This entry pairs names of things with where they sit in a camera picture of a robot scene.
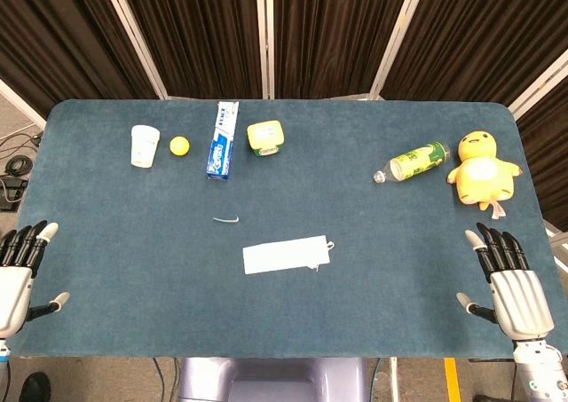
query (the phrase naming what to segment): blue felt surface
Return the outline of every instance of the blue felt surface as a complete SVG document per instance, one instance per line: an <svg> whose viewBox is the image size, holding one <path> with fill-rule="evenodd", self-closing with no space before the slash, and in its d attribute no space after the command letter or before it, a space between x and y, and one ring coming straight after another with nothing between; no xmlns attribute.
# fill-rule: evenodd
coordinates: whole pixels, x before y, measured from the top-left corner
<svg viewBox="0 0 568 402"><path fill-rule="evenodd" d="M490 294L463 236L477 221L521 240L568 350L564 293L516 125L484 103L241 101L232 175L208 181L215 101L72 100L51 113L20 224L60 230L46 251L34 302L61 290L63 312L27 324L17 355L235 357L510 357L499 328L465 314L457 291ZM278 119L286 141L256 158L246 128ZM130 166L130 128L162 132L151 169ZM464 206L447 173L459 140L489 130L498 157L519 163L507 217ZM168 148L192 141L184 158ZM432 140L442 166L376 185L392 156ZM237 225L212 217L233 217ZM326 234L331 264L246 276L243 247Z"/></svg>

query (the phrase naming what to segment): paper cup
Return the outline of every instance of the paper cup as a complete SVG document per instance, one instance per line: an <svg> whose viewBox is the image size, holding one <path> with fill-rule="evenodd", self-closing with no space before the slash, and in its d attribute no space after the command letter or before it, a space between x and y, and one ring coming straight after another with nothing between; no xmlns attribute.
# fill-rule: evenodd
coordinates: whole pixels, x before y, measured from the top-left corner
<svg viewBox="0 0 568 402"><path fill-rule="evenodd" d="M160 131L148 125L132 127L132 156L130 162L144 169L152 167L156 147L160 140Z"/></svg>

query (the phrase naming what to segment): robotic hand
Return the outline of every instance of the robotic hand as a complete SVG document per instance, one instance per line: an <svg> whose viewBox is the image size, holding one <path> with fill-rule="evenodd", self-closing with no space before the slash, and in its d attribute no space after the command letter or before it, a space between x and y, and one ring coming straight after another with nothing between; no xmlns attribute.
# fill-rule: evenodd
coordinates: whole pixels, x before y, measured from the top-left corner
<svg viewBox="0 0 568 402"><path fill-rule="evenodd" d="M65 292L48 304L29 307L43 251L57 230L57 223L42 221L19 232L9 231L0 240L0 369L10 357L6 339L18 333L24 322L60 311L69 299Z"/></svg>
<svg viewBox="0 0 568 402"><path fill-rule="evenodd" d="M467 313L498 324L513 340L513 357L531 401L568 401L562 354L544 340L554 322L539 277L529 269L513 235L480 223L477 229L485 241L472 231L465 233L491 289L494 309L479 306L463 293L457 294L459 302Z"/></svg>

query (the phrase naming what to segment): tennis ball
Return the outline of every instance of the tennis ball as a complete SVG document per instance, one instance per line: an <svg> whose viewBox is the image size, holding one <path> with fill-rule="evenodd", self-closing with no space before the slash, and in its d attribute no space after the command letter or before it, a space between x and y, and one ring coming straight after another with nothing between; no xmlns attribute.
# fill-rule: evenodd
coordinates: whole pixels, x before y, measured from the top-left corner
<svg viewBox="0 0 568 402"><path fill-rule="evenodd" d="M184 156L191 149L189 140L183 136L175 136L170 142L170 151L177 156Z"/></svg>

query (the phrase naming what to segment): brown curtain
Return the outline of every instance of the brown curtain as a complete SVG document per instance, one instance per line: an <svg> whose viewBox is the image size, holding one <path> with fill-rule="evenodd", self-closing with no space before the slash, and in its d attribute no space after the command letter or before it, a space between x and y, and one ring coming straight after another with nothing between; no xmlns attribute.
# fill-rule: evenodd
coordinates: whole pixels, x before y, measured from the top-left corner
<svg viewBox="0 0 568 402"><path fill-rule="evenodd" d="M43 116L70 98L156 97L109 0L0 0L0 78Z"/></svg>
<svg viewBox="0 0 568 402"><path fill-rule="evenodd" d="M369 92L404 0L274 0L277 98Z"/></svg>
<svg viewBox="0 0 568 402"><path fill-rule="evenodd" d="M521 116L518 128L544 218L568 231L568 78Z"/></svg>
<svg viewBox="0 0 568 402"><path fill-rule="evenodd" d="M420 0L381 95L509 105L568 48L568 0Z"/></svg>
<svg viewBox="0 0 568 402"><path fill-rule="evenodd" d="M262 98L256 0L129 0L168 94Z"/></svg>

